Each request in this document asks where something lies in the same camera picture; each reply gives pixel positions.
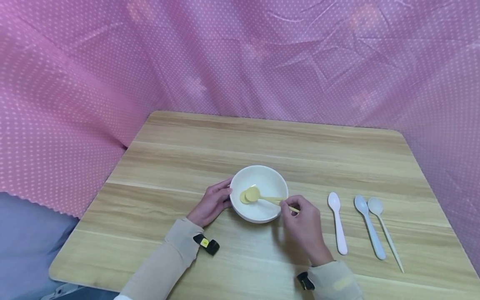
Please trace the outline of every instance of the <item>pink curtain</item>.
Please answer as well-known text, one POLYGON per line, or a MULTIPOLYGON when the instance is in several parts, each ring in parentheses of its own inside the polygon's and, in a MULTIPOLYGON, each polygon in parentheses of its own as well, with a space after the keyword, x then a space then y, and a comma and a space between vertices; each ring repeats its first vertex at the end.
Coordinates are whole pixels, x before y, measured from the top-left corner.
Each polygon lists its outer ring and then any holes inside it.
POLYGON ((81 217, 158 109, 388 128, 480 270, 478 1, 0 5, 2 191, 81 217))

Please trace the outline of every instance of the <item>hand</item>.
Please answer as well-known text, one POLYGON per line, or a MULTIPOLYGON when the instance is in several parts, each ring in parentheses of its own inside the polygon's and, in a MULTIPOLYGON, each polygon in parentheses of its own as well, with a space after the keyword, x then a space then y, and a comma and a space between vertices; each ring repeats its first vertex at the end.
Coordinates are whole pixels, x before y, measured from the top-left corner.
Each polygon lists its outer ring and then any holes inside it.
POLYGON ((312 266, 334 261, 324 242, 318 208, 300 195, 281 201, 280 206, 285 227, 307 253, 312 266), (291 212, 288 208, 290 205, 296 206, 300 212, 298 214, 291 212))
POLYGON ((225 208, 232 206, 230 201, 232 189, 228 187, 231 182, 232 178, 208 187, 203 198, 188 214, 187 219, 200 227, 212 223, 225 208))

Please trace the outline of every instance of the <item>white bowl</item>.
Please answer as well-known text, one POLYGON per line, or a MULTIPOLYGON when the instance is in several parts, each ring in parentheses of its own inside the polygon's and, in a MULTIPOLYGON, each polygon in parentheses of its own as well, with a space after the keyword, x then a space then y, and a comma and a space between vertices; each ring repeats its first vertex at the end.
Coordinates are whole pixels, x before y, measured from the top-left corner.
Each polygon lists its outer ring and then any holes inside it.
POLYGON ((254 184, 263 197, 287 199, 287 183, 277 171, 266 166, 243 168, 232 179, 230 199, 237 214, 252 223, 270 222, 280 215, 280 206, 263 199, 250 204, 244 204, 240 201, 240 193, 254 184))

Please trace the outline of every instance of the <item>beige sleeve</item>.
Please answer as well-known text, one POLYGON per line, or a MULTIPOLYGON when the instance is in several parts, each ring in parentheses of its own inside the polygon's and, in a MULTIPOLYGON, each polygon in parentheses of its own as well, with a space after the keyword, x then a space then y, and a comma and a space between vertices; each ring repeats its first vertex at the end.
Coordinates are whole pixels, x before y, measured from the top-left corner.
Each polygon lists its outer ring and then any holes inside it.
POLYGON ((187 218, 177 220, 165 241, 145 260, 120 292, 118 299, 163 300, 197 257, 193 237, 203 229, 187 218))
POLYGON ((315 285, 315 300, 362 300, 352 271, 342 261, 311 267, 308 277, 315 285))

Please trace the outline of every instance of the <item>left hand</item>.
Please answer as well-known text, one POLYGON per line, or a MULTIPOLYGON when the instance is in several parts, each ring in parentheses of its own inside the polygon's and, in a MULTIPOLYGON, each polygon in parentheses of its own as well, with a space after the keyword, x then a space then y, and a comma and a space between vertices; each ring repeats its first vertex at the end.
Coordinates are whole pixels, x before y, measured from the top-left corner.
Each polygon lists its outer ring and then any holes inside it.
POLYGON ((232 206, 230 201, 232 189, 228 187, 231 182, 232 178, 208 187, 203 198, 188 214, 187 219, 200 227, 212 223, 225 208, 232 206))

